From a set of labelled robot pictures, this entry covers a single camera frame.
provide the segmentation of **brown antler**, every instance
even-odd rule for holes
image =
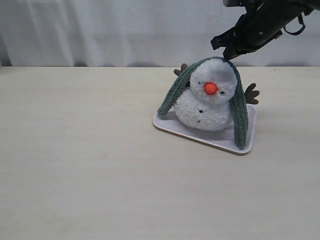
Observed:
[[[183,63],[181,65],[181,69],[180,70],[179,69],[175,69],[175,70],[173,70],[173,72],[174,72],[175,75],[179,76],[187,67],[188,67],[188,65]]]
[[[245,96],[245,101],[247,104],[252,104],[252,105],[257,105],[259,101],[255,99],[257,96],[260,95],[260,91],[254,90],[256,88],[255,83],[251,83],[245,90],[244,96]]]

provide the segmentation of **wooden tabletop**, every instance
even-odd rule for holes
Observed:
[[[252,151],[157,130],[173,68],[0,68],[1,240],[320,239],[320,67],[240,67]]]

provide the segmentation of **robotic arm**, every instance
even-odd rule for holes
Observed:
[[[225,7],[245,7],[234,27],[211,40],[214,50],[224,47],[226,60],[256,52],[270,41],[279,38],[281,29],[291,35],[299,35],[305,29],[303,14],[320,11],[320,0],[223,0]],[[294,33],[286,25],[298,18],[302,28]]]

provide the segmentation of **orange carrot nose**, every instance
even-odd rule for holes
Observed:
[[[214,83],[207,82],[204,85],[204,92],[208,95],[213,95],[218,92],[218,87]]]

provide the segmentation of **white fluffy plush body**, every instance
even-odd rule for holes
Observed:
[[[190,87],[177,99],[174,111],[185,125],[221,131],[233,120],[229,100],[235,95],[237,77],[221,59],[202,63],[190,76]]]

